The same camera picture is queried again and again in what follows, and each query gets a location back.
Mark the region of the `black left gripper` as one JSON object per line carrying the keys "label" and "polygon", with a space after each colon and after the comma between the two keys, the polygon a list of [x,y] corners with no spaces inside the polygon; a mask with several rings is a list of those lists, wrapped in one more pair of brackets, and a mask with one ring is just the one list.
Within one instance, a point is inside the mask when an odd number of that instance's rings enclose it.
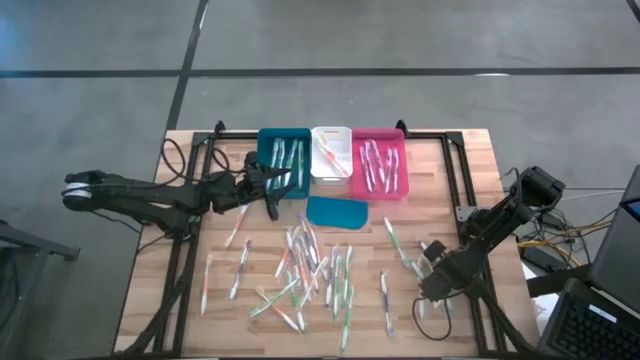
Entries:
{"label": "black left gripper", "polygon": [[286,188],[286,174],[289,170],[245,170],[242,179],[236,178],[226,171],[212,174],[212,210],[224,213],[234,208],[257,201],[264,197],[264,183],[266,194],[284,196]]}

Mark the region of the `teal plastic bin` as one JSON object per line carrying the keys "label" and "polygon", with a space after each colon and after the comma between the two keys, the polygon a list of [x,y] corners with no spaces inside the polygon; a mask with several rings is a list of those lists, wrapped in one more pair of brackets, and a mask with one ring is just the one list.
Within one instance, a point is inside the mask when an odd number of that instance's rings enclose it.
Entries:
{"label": "teal plastic bin", "polygon": [[272,146],[275,138],[283,138],[286,141],[286,155],[284,158],[284,168],[286,168],[287,155],[291,149],[294,138],[304,140],[304,185],[302,189],[297,188],[297,169],[298,159],[297,152],[294,158],[293,169],[291,170],[291,178],[289,185],[293,188],[285,195],[288,199],[303,199],[310,192],[310,145],[311,131],[308,128],[263,128],[258,132],[257,152],[259,162],[270,167]]}

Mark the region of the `white plastic bin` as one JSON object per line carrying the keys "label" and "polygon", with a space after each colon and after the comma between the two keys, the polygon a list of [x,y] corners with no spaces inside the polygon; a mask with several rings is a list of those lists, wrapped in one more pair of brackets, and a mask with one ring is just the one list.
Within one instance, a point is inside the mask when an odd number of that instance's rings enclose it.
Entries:
{"label": "white plastic bin", "polygon": [[[321,153],[317,135],[323,135],[338,161],[348,171],[346,177],[339,176]],[[352,131],[343,126],[318,126],[311,129],[311,176],[318,185],[345,185],[353,174]]]}

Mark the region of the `teal plastic lid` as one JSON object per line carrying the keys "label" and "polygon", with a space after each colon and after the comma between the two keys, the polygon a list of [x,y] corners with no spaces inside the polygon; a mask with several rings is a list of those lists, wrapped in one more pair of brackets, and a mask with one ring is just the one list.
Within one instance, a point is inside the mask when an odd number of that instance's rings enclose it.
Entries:
{"label": "teal plastic lid", "polygon": [[368,211],[369,206],[363,201],[311,196],[306,216],[314,225],[358,230],[367,223]]}

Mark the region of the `pink plastic bin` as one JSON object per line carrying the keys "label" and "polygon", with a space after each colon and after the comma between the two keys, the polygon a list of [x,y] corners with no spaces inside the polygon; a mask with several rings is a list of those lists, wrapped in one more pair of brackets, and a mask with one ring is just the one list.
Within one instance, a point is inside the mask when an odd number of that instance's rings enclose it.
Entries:
{"label": "pink plastic bin", "polygon": [[[375,165],[375,174],[377,180],[377,189],[369,193],[366,187],[364,174],[362,171],[359,147],[363,146],[365,149],[365,155],[367,155],[365,142],[367,140],[375,140],[380,152],[380,156],[384,165],[384,174],[386,179],[386,150],[387,148],[397,147],[399,151],[399,193],[393,192],[393,170],[394,170],[394,157],[391,170],[391,182],[390,192],[385,193],[384,183],[382,183],[377,163]],[[399,129],[381,129],[381,128],[362,128],[352,130],[352,155],[353,155],[353,174],[350,180],[351,193],[356,199],[366,201],[399,201],[405,197],[409,192],[409,179],[408,179],[408,166],[405,152],[405,139],[404,133]]]}

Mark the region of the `black power strip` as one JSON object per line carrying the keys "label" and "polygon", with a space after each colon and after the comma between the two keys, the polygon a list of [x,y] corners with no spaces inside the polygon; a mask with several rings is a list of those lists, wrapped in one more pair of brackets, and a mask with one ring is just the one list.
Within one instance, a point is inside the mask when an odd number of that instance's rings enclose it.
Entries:
{"label": "black power strip", "polygon": [[564,261],[552,256],[538,247],[520,248],[519,252],[522,260],[547,273],[563,271],[567,268]]}

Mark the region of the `black open laptop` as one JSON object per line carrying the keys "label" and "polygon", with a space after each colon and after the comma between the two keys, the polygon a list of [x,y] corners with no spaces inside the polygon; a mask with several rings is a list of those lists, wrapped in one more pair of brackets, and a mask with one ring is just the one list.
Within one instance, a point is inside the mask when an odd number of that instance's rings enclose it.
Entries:
{"label": "black open laptop", "polygon": [[559,295],[537,349],[576,360],[640,360],[640,318],[577,279]]}

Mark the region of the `grey laptop screen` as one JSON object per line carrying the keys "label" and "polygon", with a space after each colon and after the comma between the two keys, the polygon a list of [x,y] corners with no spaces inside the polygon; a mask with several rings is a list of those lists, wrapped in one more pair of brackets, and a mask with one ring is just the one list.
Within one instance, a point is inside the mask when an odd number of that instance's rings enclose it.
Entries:
{"label": "grey laptop screen", "polygon": [[589,280],[640,314],[640,165],[637,165],[616,208]]}

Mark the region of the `black metal stand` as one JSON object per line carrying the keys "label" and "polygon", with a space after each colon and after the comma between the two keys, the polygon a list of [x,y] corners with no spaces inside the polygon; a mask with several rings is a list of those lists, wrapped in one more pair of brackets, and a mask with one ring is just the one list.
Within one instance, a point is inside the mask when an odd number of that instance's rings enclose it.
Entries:
{"label": "black metal stand", "polygon": [[12,272],[5,287],[11,301],[2,297],[0,286],[0,360],[11,360],[16,352],[48,258],[59,255],[65,261],[76,261],[79,253],[77,247],[47,240],[0,220],[0,277],[6,267]]}

